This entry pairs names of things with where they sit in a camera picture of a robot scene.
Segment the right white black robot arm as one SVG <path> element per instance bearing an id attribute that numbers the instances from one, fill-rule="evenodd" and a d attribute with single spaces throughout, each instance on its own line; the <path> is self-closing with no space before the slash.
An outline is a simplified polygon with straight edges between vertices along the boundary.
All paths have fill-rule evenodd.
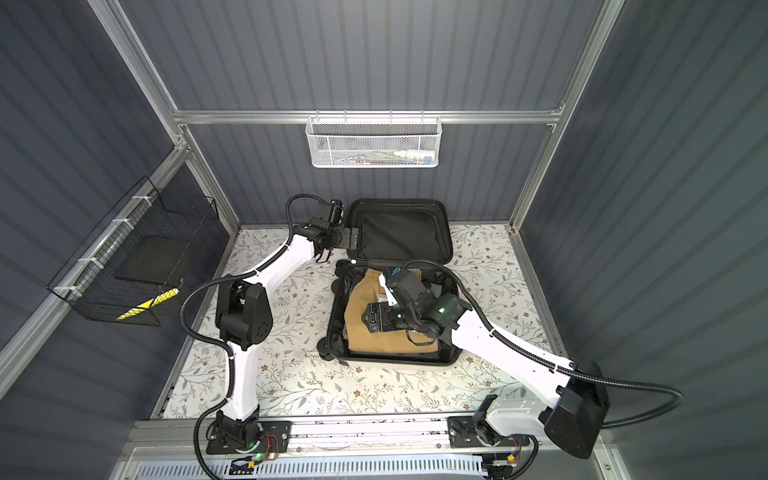
<path id="1" fill-rule="evenodd" d="M 493 324 L 456 295 L 428 293 L 405 303 L 378 302 L 365 307 L 363 324 L 372 333 L 396 330 L 424 333 L 483 358 L 533 393 L 534 400 L 490 394 L 473 415 L 479 441 L 495 446 L 512 436 L 545 436 L 564 452 L 586 459 L 592 454 L 609 408 L 605 389 L 558 372 L 571 362 L 541 350 Z"/>

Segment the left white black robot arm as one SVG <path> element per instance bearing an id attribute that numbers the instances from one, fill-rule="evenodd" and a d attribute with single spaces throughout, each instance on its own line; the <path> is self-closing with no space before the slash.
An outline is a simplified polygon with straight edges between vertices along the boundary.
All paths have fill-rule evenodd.
<path id="1" fill-rule="evenodd" d="M 359 238 L 356 227 L 306 224 L 294 229 L 290 238 L 250 270 L 221 279 L 215 323 L 228 348 L 228 386 L 214 424 L 237 450 L 255 448 L 262 436 L 258 395 L 250 381 L 258 373 L 259 345 L 274 325 L 270 297 L 323 251 L 353 250 Z"/>

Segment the black hard-shell suitcase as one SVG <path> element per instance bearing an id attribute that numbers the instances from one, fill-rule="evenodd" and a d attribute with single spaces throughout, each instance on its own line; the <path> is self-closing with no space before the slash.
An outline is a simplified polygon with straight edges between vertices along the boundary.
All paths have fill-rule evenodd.
<path id="1" fill-rule="evenodd" d="M 330 319 L 317 344 L 321 358 L 344 365 L 452 365 L 461 353 L 458 347 L 416 331 L 372 334 L 361 320 L 368 304 L 388 302 L 385 280 L 408 261 L 415 263 L 412 271 L 435 297 L 458 293 L 456 282 L 440 269 L 453 257 L 443 204 L 432 199 L 359 199 L 345 224 L 359 229 L 359 245 L 336 264 Z"/>

